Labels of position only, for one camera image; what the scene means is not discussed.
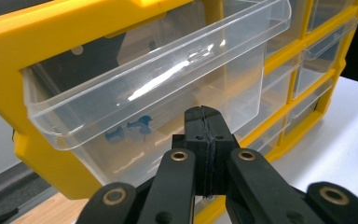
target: transparent drawer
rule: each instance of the transparent drawer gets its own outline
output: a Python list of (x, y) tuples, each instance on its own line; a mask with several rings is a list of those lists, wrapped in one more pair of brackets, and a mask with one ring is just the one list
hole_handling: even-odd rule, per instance
[(297, 73), (293, 97), (304, 90), (332, 68), (342, 38), (357, 26), (357, 19), (347, 21), (335, 31), (304, 50), (304, 61)]
[(332, 86), (333, 80), (328, 79), (322, 86), (316, 89), (316, 91), (314, 91), (291, 111), (290, 125), (287, 127), (285, 134), (289, 134), (296, 126), (298, 126), (299, 123), (301, 123), (315, 110), (319, 98), (321, 98), (325, 92), (330, 90)]
[(202, 25), (190, 12), (203, 13), (200, 2), (136, 28), (144, 31), (112, 37), (119, 44), (109, 55), (111, 70), (87, 70), (87, 59), (69, 62), (86, 75), (76, 84), (55, 88), (62, 78), (43, 66), (37, 71), (41, 76), (35, 73), (44, 62), (24, 69), (30, 120), (55, 148), (72, 149), (102, 184), (137, 186), (153, 176), (171, 148), (172, 134), (183, 132), (184, 112), (192, 106), (218, 109), (232, 132), (257, 114), (265, 42), (287, 29), (288, 2), (249, 1), (239, 12), (188, 34), (195, 27), (183, 31), (183, 24)]
[(248, 148), (256, 150), (263, 155), (267, 155), (267, 153), (278, 145), (278, 139), (281, 132), (290, 124), (285, 121), (286, 118), (280, 119), (249, 145)]
[(273, 37), (267, 42), (266, 56), (270, 56), (294, 40), (298, 39), (303, 27), (304, 14), (306, 10), (307, 1), (304, 0), (289, 0), (292, 9), (292, 19), (290, 21), (290, 28), (285, 32)]
[(238, 141), (244, 139), (256, 127), (286, 104), (290, 75), (299, 67), (299, 58), (301, 56), (297, 55), (263, 77), (258, 114), (234, 133)]
[(308, 23), (308, 32), (336, 16), (344, 8), (350, 6), (352, 2), (353, 0), (314, 0)]

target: white table surface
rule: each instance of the white table surface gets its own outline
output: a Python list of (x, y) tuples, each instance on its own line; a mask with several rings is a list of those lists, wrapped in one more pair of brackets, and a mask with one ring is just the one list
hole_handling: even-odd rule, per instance
[[(310, 183), (328, 181), (358, 197), (358, 82), (341, 77), (322, 120), (272, 165), (303, 191)], [(215, 223), (229, 223), (227, 213)]]

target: blue small part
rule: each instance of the blue small part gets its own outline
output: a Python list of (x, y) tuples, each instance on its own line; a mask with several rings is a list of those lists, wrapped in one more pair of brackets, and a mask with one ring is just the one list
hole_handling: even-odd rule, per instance
[(152, 130), (149, 127), (149, 122), (152, 120), (150, 116), (141, 116), (137, 121), (135, 122), (128, 122), (127, 127), (128, 128), (137, 128), (140, 127), (139, 133), (142, 134), (150, 134), (152, 133)]
[(105, 138), (107, 140), (112, 140), (116, 137), (124, 138), (124, 129), (121, 126), (118, 126), (117, 129), (114, 132), (106, 132)]

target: yellow storage organizer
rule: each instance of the yellow storage organizer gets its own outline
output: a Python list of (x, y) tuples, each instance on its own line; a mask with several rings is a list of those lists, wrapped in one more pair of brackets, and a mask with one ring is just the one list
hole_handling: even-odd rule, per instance
[[(121, 90), (115, 80), (130, 77), (132, 71), (140, 68), (145, 71), (142, 76), (133, 75), (131, 82), (127, 79), (123, 81), (126, 84), (136, 83), (139, 77), (156, 73), (153, 68), (158, 67), (159, 63), (161, 67), (164, 64), (173, 65), (172, 62), (183, 59), (179, 56), (186, 55), (180, 66), (176, 66), (176, 63), (159, 71), (159, 75), (167, 79), (174, 78), (176, 74), (180, 77), (173, 79), (171, 86), (159, 89), (163, 92), (156, 93), (162, 99), (159, 102), (162, 101), (164, 106), (178, 113), (183, 113), (182, 108), (176, 107), (179, 105), (191, 107), (211, 104), (223, 112), (242, 147), (259, 149), (270, 161), (280, 158), (324, 115), (329, 105), (358, 22), (358, 0), (260, 2), (237, 13), (238, 2), (232, 0), (203, 1), (203, 4), (188, 0), (58, 0), (0, 16), (0, 115), (16, 130), (16, 155), (70, 199), (88, 198), (102, 183), (115, 178), (126, 180), (128, 174), (137, 175), (139, 167), (138, 170), (127, 170), (125, 176), (109, 174), (110, 152), (105, 149), (104, 153), (98, 154), (92, 150), (97, 150), (95, 147), (107, 148), (111, 146), (109, 144), (121, 147), (130, 144), (133, 147), (146, 146), (145, 151), (150, 153), (147, 151), (150, 148), (159, 148), (171, 142), (167, 136), (181, 132), (181, 120), (179, 117), (170, 117), (171, 113), (163, 113), (164, 109), (157, 113), (157, 109), (149, 108), (146, 104), (156, 105), (156, 102), (144, 93), (132, 92), (126, 95), (127, 101), (117, 102), (116, 98), (106, 97), (106, 100), (101, 88), (111, 85), (106, 91)], [(280, 34), (288, 24), (288, 2), (292, 7), (291, 28)], [(178, 10), (187, 10), (189, 4), (195, 5), (190, 11), (196, 10), (202, 15), (200, 18), (186, 14), (189, 17), (186, 19), (199, 20), (197, 24), (192, 24), (194, 30), (186, 30), (179, 35), (167, 32), (175, 24), (183, 22), (174, 16)], [(245, 18), (252, 18), (256, 26)], [(247, 27), (247, 34), (253, 35), (230, 35), (234, 30), (239, 31), (235, 25)], [(150, 30), (153, 34), (159, 33), (159, 36), (153, 35), (153, 41), (150, 42), (145, 35), (149, 43), (147, 52), (150, 51), (146, 52), (146, 56), (142, 56), (142, 53), (138, 55), (140, 52), (126, 53), (133, 50), (132, 46), (138, 46), (136, 36), (149, 34)], [(118, 63), (118, 68), (107, 73), (102, 70), (102, 80), (89, 77), (75, 87), (69, 85), (55, 89), (52, 88), (54, 85), (48, 85), (46, 78), (51, 81), (54, 76), (44, 76), (45, 73), (51, 73), (46, 71), (45, 65), (51, 62), (53, 56), (64, 52), (82, 54), (83, 50), (88, 50), (87, 43), (104, 36), (120, 42), (122, 48), (129, 46), (124, 53), (118, 53), (114, 62)], [(219, 41), (211, 44), (211, 39)], [(265, 41), (268, 39), (267, 59), (264, 61)], [(192, 47), (192, 43), (199, 43), (197, 41), (202, 43), (202, 48)], [(154, 83), (155, 78), (151, 76), (139, 85)], [(173, 86), (185, 91), (177, 94), (170, 92)], [(115, 92), (113, 95), (121, 96), (125, 92)], [(92, 104), (85, 103), (90, 102), (86, 101), (86, 96), (94, 99)], [(75, 105), (76, 100), (84, 104)], [(121, 107), (125, 108), (126, 113), (112, 106), (98, 105), (98, 102), (104, 102), (103, 106), (122, 106), (128, 101), (137, 102), (137, 107)], [(106, 111), (109, 112), (99, 109), (92, 113), (90, 108), (108, 108)], [(86, 117), (80, 118), (78, 111), (83, 111), (81, 114), (87, 115), (87, 118), (95, 118), (89, 121)], [(131, 125), (136, 126), (139, 122), (148, 124), (149, 121), (145, 119), (149, 115), (153, 115), (153, 122), (149, 120), (151, 131), (146, 129), (136, 136), (131, 134), (134, 130)], [(158, 140), (148, 145), (150, 139)], [(161, 147), (154, 154), (150, 153), (153, 154), (148, 159), (150, 166), (156, 167), (153, 162), (164, 150), (166, 148)], [(139, 163), (137, 160), (143, 154), (139, 152), (131, 157), (135, 158), (135, 164)], [(133, 164), (121, 163), (112, 170), (127, 169), (128, 165)], [(143, 175), (129, 181), (135, 184), (142, 182)], [(213, 221), (213, 217), (220, 216), (223, 211), (224, 199), (218, 198), (196, 217), (196, 221)]]

